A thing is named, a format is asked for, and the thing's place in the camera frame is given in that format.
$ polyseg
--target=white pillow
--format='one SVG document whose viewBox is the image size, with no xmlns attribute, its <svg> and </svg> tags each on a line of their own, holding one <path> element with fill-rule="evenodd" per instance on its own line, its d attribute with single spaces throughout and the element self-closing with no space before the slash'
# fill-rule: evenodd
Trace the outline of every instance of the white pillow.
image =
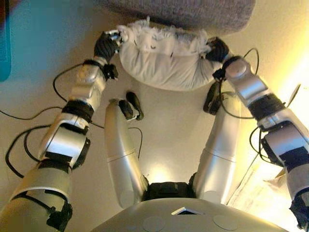
<svg viewBox="0 0 309 232">
<path fill-rule="evenodd" d="M 201 58 L 210 52 L 206 31 L 186 32 L 169 27 L 150 28 L 149 18 L 118 26 L 124 43 L 120 60 L 124 69 L 147 85 L 189 91 L 209 83 L 219 62 Z"/>
</svg>

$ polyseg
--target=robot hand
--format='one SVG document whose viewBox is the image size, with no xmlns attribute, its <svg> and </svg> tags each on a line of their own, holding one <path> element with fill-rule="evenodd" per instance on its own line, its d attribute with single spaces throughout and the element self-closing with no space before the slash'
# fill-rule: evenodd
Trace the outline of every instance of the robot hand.
<svg viewBox="0 0 309 232">
<path fill-rule="evenodd" d="M 208 45 L 212 47 L 212 50 L 205 56 L 205 58 L 211 61 L 223 63 L 229 53 L 228 46 L 218 37 L 210 39 Z"/>
<path fill-rule="evenodd" d="M 119 52 L 122 41 L 117 30 L 102 32 L 95 45 L 95 57 L 102 57 L 109 63 L 113 55 Z"/>
</svg>

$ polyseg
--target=black connector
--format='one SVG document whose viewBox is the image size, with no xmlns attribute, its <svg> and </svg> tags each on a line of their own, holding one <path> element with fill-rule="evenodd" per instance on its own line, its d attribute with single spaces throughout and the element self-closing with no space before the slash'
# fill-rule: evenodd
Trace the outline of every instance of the black connector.
<svg viewBox="0 0 309 232">
<path fill-rule="evenodd" d="M 250 113 L 257 121 L 284 108 L 284 104 L 273 93 L 259 98 L 248 106 Z"/>
<path fill-rule="evenodd" d="M 94 113 L 92 107 L 82 101 L 69 101 L 62 110 L 63 113 L 69 113 L 91 122 Z"/>
</svg>

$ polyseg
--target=silver metal casing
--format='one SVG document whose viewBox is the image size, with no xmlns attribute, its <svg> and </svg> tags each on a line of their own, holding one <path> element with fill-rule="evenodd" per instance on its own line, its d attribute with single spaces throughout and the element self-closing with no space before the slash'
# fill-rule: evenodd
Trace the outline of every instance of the silver metal casing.
<svg viewBox="0 0 309 232">
<path fill-rule="evenodd" d="M 105 145 L 108 167 L 119 205 L 127 208 L 140 202 L 148 183 L 140 171 L 127 121 L 117 101 L 112 101 L 106 108 Z"/>
<path fill-rule="evenodd" d="M 228 96 L 224 104 L 227 109 L 233 109 L 232 112 L 240 110 L 236 97 Z M 193 180 L 197 198 L 227 203 L 236 166 L 239 124 L 238 118 L 220 107 Z"/>
<path fill-rule="evenodd" d="M 173 215 L 185 207 L 197 214 Z M 202 199 L 163 198 L 123 210 L 92 232 L 286 232 L 223 204 Z"/>
</svg>

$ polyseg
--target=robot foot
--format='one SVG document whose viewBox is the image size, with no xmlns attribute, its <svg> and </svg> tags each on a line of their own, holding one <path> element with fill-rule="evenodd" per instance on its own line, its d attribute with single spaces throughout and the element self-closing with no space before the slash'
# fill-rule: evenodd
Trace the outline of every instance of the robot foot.
<svg viewBox="0 0 309 232">
<path fill-rule="evenodd" d="M 136 109 L 139 112 L 139 115 L 136 117 L 136 120 L 142 120 L 144 118 L 144 113 L 141 110 L 140 101 L 135 93 L 128 92 L 126 93 L 126 99 L 129 103 L 132 104 L 134 109 Z"/>
<path fill-rule="evenodd" d="M 220 108 L 220 96 L 219 96 L 219 83 L 215 82 L 210 87 L 204 106 L 203 111 L 205 113 L 216 115 Z"/>
</svg>

